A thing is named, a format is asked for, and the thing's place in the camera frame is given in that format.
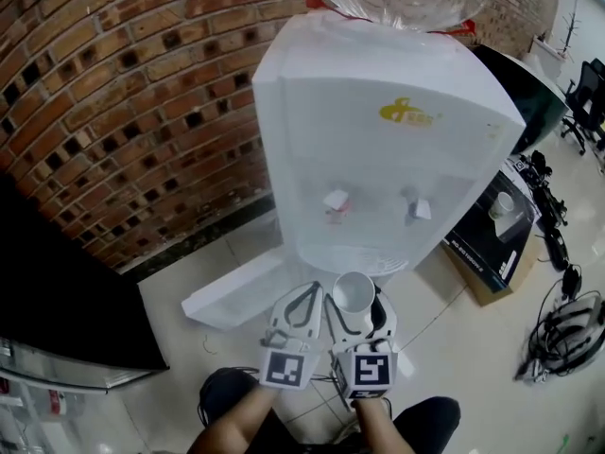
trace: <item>black box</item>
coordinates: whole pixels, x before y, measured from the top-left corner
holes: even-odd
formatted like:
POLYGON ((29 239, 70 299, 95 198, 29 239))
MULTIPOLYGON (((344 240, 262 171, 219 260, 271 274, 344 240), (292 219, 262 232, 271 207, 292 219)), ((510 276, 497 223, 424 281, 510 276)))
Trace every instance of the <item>black box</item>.
POLYGON ((533 220, 531 201, 498 171, 443 242, 492 292, 497 292, 508 287, 531 233, 533 220), (514 208, 494 220, 489 212, 500 192, 512 198, 514 208))

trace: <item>yellow logo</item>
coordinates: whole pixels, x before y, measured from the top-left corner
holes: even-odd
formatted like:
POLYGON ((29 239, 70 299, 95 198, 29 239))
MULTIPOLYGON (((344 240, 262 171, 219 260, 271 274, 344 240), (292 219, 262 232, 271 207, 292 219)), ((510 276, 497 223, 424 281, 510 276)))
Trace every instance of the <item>yellow logo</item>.
POLYGON ((394 104, 389 104, 380 110, 380 115, 388 121, 404 122, 420 128, 428 128, 433 124, 433 116, 429 116, 420 108, 409 106, 409 97, 395 99, 394 104))

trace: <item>forearm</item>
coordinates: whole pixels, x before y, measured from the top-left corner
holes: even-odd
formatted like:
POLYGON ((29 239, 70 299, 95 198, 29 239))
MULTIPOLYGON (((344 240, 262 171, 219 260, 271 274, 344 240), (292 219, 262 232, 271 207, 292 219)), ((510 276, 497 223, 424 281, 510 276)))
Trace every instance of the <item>forearm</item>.
POLYGON ((258 386, 205 429, 187 454, 244 453, 271 410, 279 390, 258 386))
POLYGON ((382 400, 357 400, 354 403, 359 425, 373 454, 414 454, 389 419, 382 400))

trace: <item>black pants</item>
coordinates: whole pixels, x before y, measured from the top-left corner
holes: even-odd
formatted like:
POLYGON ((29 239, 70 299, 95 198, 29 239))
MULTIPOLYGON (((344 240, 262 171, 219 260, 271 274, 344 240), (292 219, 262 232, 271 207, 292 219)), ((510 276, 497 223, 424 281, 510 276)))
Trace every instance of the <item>black pants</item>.
MULTIPOLYGON (((217 370, 199 392, 199 406, 212 424, 235 406, 257 381, 235 369, 217 370)), ((460 407, 451 398, 433 397, 404 410, 394 424, 415 454, 441 454, 460 421, 460 407)), ((364 449, 360 434, 345 439, 343 445, 301 446, 272 410, 248 450, 250 453, 359 452, 364 449)))

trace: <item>white cup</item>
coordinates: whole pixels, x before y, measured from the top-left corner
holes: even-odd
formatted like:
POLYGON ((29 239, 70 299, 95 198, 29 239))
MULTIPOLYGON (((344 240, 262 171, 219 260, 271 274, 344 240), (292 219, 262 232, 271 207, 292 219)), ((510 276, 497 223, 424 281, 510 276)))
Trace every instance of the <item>white cup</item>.
POLYGON ((343 321, 364 335, 372 331, 372 303, 376 296, 373 280, 361 272, 345 272, 332 289, 332 298, 343 321))
POLYGON ((512 197, 506 192, 500 192, 493 201, 492 208, 490 208, 490 217, 492 220, 498 220, 509 214, 514 209, 514 201, 512 197))

